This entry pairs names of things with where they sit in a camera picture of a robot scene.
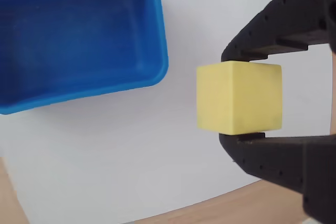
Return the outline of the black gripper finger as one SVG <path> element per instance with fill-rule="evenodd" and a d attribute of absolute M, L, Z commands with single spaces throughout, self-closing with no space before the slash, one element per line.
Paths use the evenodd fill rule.
<path fill-rule="evenodd" d="M 335 135 L 220 134 L 219 141 L 244 172 L 302 194 L 308 216 L 335 223 Z"/>
<path fill-rule="evenodd" d="M 233 38 L 221 60 L 263 60 L 319 44 L 335 52 L 335 0 L 272 0 Z"/>

